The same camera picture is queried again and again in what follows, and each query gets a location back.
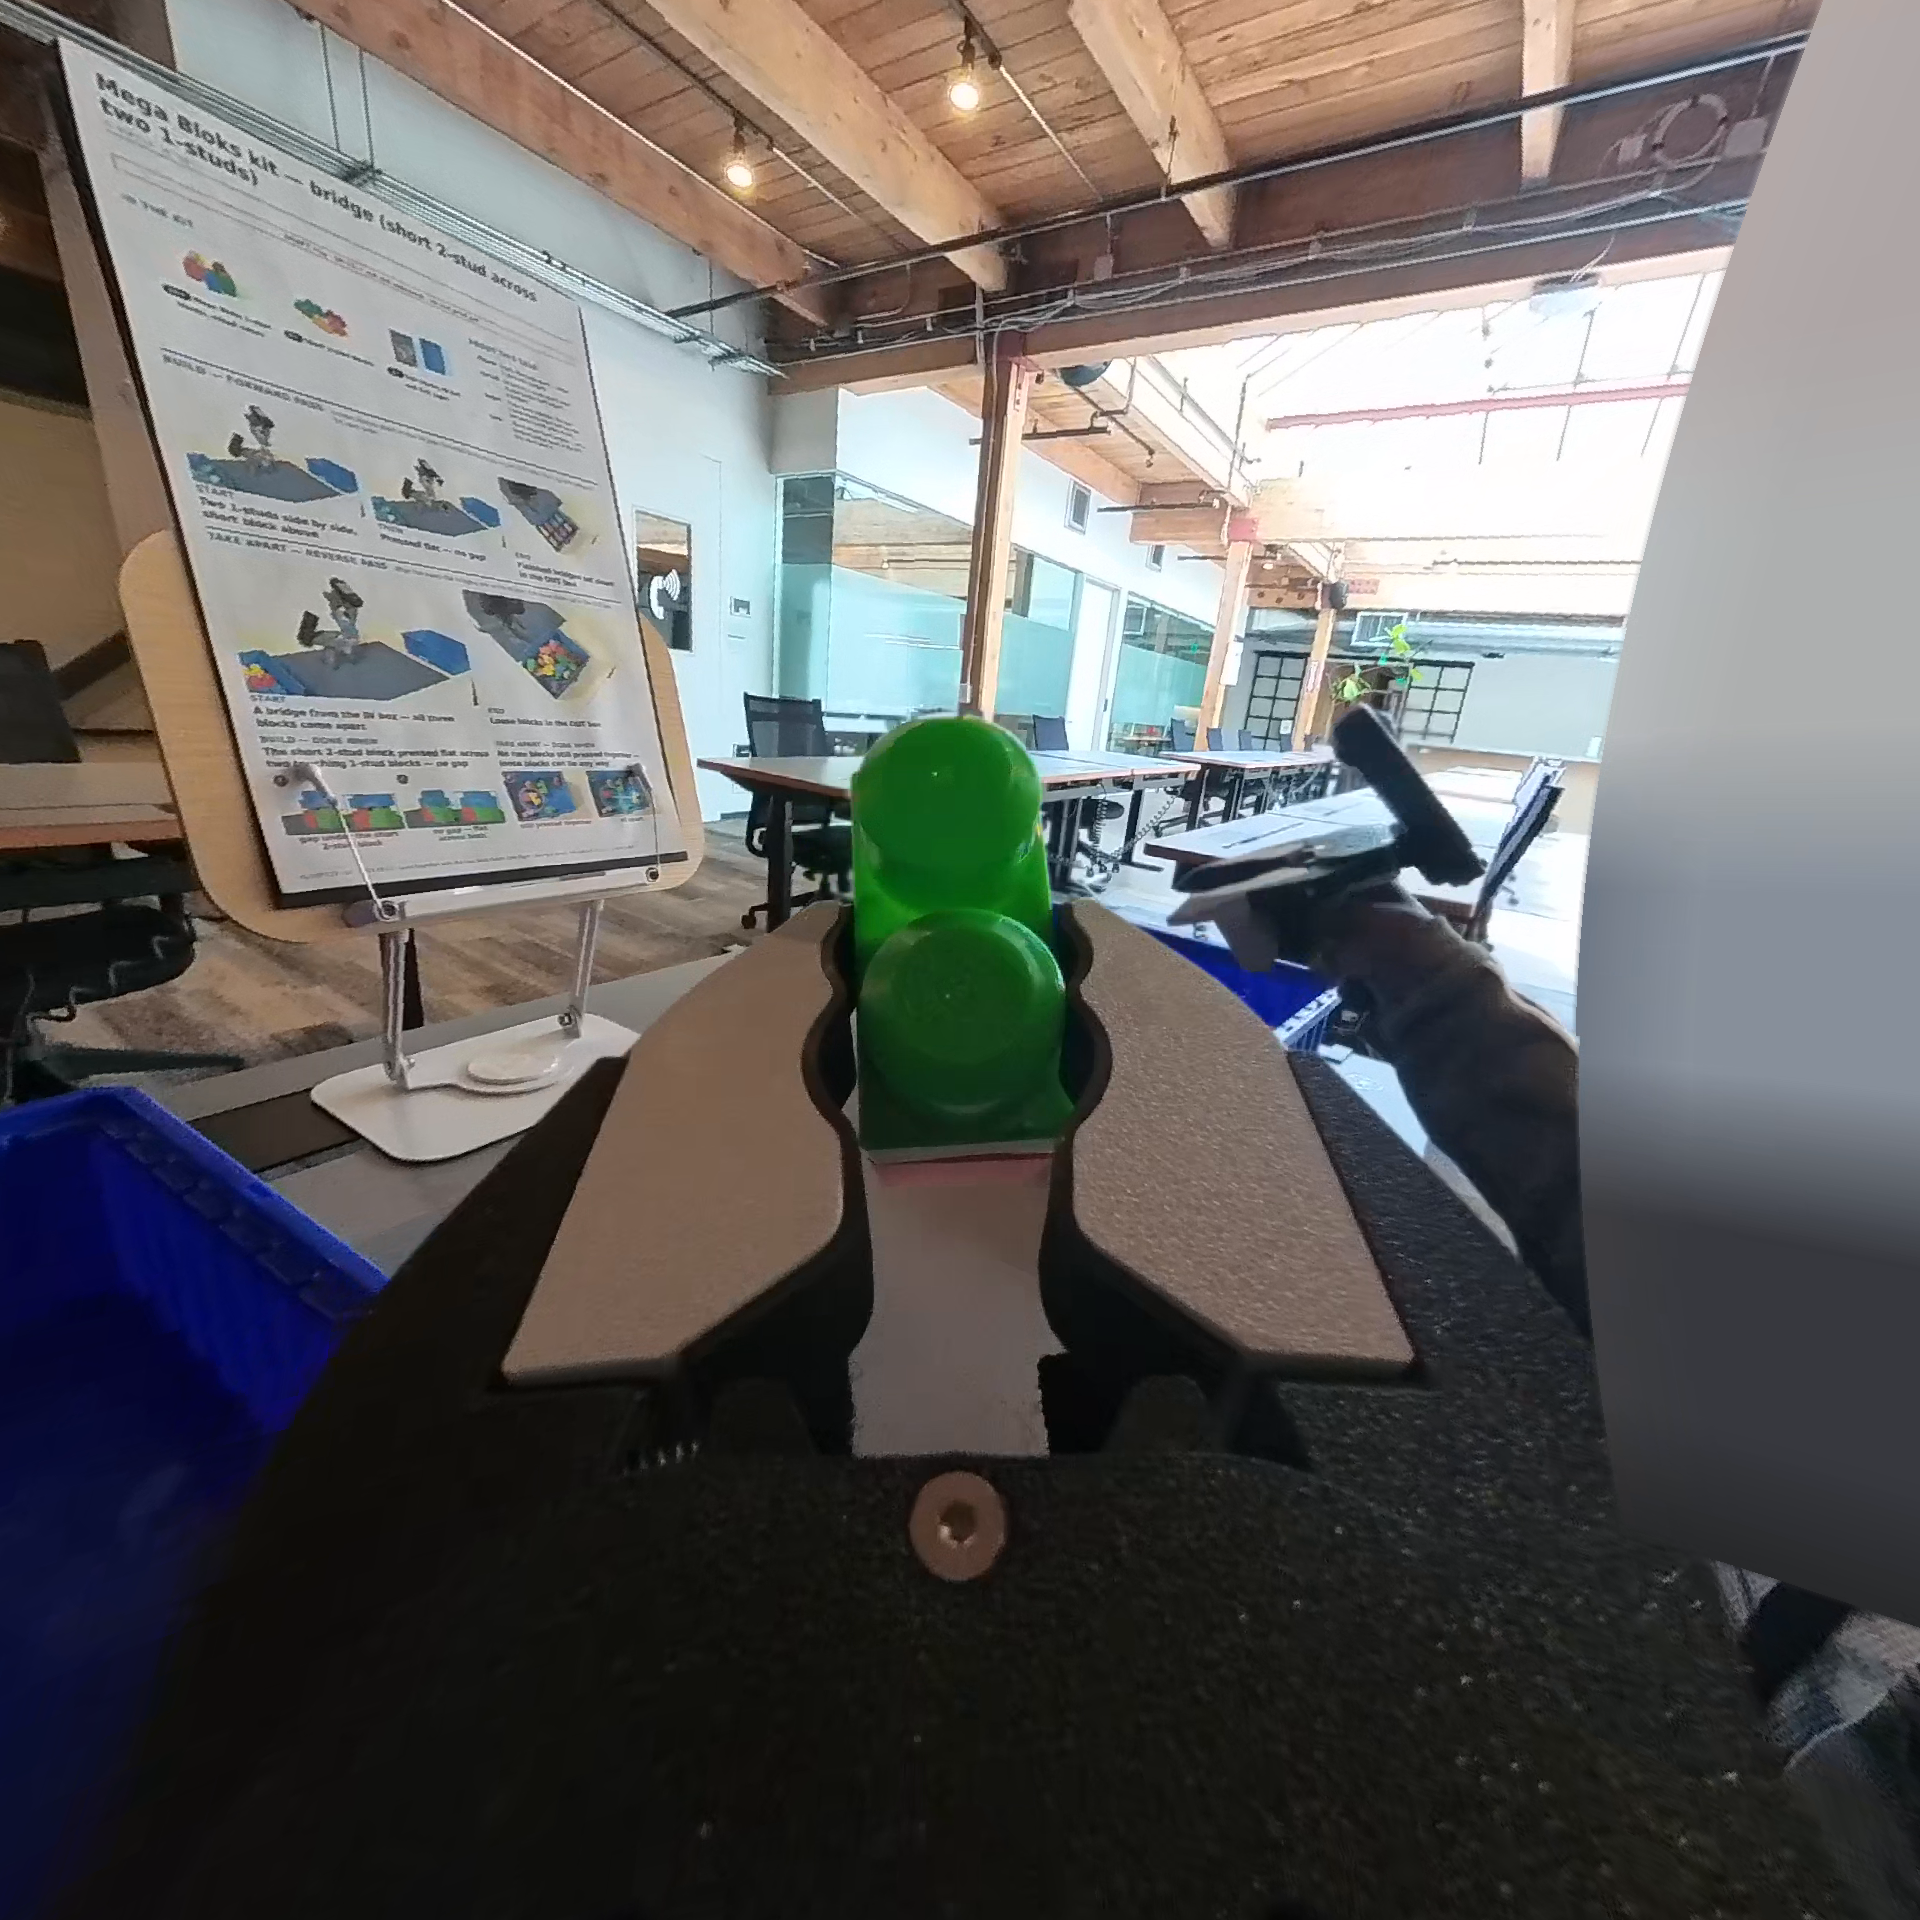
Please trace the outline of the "printed instruction sheet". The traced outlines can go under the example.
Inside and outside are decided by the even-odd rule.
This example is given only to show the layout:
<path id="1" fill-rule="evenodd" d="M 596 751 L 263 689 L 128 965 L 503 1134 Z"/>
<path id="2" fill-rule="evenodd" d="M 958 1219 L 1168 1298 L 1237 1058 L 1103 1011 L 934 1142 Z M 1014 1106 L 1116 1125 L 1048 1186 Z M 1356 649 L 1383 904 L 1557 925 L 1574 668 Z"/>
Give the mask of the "printed instruction sheet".
<path id="1" fill-rule="evenodd" d="M 683 876 L 581 309 L 57 48 L 278 899 Z"/>

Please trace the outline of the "wooden ceiling beams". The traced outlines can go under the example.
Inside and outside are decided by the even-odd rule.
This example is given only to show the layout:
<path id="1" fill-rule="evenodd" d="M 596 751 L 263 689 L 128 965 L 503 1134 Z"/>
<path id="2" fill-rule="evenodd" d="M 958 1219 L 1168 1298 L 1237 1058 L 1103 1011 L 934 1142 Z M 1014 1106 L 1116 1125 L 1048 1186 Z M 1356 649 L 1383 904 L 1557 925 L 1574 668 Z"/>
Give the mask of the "wooden ceiling beams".
<path id="1" fill-rule="evenodd" d="M 268 104 L 827 382 L 1164 351 L 1738 235 L 1817 4 L 271 4 Z"/>

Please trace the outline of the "black office chair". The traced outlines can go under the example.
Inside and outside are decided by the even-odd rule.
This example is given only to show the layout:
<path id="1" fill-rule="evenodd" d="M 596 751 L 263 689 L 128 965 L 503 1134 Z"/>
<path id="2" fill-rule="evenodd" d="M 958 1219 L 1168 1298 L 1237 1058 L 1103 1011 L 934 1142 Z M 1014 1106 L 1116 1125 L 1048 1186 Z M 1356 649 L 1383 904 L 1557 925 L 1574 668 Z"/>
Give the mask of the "black office chair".
<path id="1" fill-rule="evenodd" d="M 821 701 L 743 695 L 743 719 L 750 758 L 833 755 Z M 776 854 L 786 851 L 786 884 L 796 884 L 796 872 L 816 881 L 810 894 L 788 894 L 788 906 L 837 899 L 851 891 L 851 826 L 847 805 L 804 796 L 788 785 L 754 788 L 743 836 L 747 851 L 760 854 L 770 874 L 776 874 Z"/>
<path id="2" fill-rule="evenodd" d="M 1533 851 L 1537 836 L 1550 829 L 1564 785 L 1566 785 L 1566 762 L 1557 758 L 1537 758 L 1527 768 L 1516 792 L 1511 816 L 1507 819 L 1507 829 L 1500 829 L 1500 839 L 1478 888 L 1476 912 L 1461 929 L 1467 941 L 1478 946 L 1486 942 L 1490 924 L 1494 908 L 1500 906 L 1507 884 L 1520 868 L 1527 851 Z"/>
<path id="3" fill-rule="evenodd" d="M 134 844 L 3 851 L 3 1104 L 57 1098 L 90 1081 L 223 1075 L 241 1055 L 57 1042 L 40 1022 L 70 1022 L 96 1002 L 176 982 L 198 956 L 198 876 L 181 835 Z"/>

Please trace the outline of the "blue plastic bin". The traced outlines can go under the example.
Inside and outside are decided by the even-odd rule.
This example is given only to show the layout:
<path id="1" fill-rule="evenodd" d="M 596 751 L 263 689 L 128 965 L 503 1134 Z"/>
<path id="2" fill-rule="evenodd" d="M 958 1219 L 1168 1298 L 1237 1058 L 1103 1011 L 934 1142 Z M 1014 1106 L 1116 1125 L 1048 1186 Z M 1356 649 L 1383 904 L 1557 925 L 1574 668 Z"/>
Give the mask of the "blue plastic bin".
<path id="1" fill-rule="evenodd" d="M 1284 961 L 1276 961 L 1270 968 L 1246 968 L 1210 925 L 1148 925 L 1147 931 L 1216 978 L 1264 1026 L 1276 1028 L 1287 1049 L 1323 1049 L 1341 1006 L 1341 991 L 1331 979 Z"/>
<path id="2" fill-rule="evenodd" d="M 3 1112 L 3 1914 L 84 1866 L 263 1461 L 390 1276 L 133 1088 Z"/>

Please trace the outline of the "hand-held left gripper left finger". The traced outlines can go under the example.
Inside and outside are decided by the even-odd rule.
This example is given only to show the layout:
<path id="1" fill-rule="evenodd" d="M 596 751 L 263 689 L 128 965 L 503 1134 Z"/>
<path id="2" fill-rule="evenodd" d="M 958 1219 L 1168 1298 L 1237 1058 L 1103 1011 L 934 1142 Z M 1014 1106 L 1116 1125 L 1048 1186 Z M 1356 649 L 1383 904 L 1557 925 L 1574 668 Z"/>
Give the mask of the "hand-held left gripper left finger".
<path id="1" fill-rule="evenodd" d="M 847 906 L 724 961 L 638 1038 L 503 1381 L 786 1375 L 847 1388 L 876 1309 Z"/>

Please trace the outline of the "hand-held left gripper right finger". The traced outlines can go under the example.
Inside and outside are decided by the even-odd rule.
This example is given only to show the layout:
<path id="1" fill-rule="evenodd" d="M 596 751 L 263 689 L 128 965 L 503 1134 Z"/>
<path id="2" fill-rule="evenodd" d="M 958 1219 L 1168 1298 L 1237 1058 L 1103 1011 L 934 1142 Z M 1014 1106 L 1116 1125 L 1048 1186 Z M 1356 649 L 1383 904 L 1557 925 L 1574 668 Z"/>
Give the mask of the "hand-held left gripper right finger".
<path id="1" fill-rule="evenodd" d="M 1414 1346 L 1293 1055 L 1098 904 L 1058 924 L 1086 1085 L 1058 1146 L 1044 1312 L 1118 1381 L 1404 1381 Z"/>

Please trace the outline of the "green building block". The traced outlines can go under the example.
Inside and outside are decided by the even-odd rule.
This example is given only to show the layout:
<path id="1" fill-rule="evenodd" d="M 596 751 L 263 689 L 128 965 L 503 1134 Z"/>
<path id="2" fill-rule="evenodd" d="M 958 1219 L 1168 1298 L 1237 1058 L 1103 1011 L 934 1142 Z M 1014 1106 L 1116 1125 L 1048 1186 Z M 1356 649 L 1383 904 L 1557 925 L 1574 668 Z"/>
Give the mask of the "green building block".
<path id="1" fill-rule="evenodd" d="M 857 1138 L 881 1164 L 1048 1152 L 1073 1118 L 1044 784 L 973 715 L 851 776 Z"/>

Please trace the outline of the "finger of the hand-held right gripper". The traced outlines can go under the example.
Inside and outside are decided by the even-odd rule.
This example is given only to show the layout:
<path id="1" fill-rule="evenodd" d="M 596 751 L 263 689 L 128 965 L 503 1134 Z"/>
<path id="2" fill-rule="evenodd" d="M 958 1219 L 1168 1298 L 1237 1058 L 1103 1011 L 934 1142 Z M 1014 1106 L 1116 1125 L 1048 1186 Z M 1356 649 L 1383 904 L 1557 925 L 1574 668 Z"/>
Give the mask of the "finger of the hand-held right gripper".
<path id="1" fill-rule="evenodd" d="M 1380 858 L 1220 858 L 1178 894 L 1171 925 L 1213 925 L 1241 968 L 1318 965 L 1364 914 L 1413 906 Z"/>
<path id="2" fill-rule="evenodd" d="M 1148 835 L 1147 858 L 1184 872 L 1220 858 L 1254 858 L 1353 829 L 1386 826 L 1390 809 L 1380 796 L 1330 796 L 1246 814 L 1233 822 Z"/>

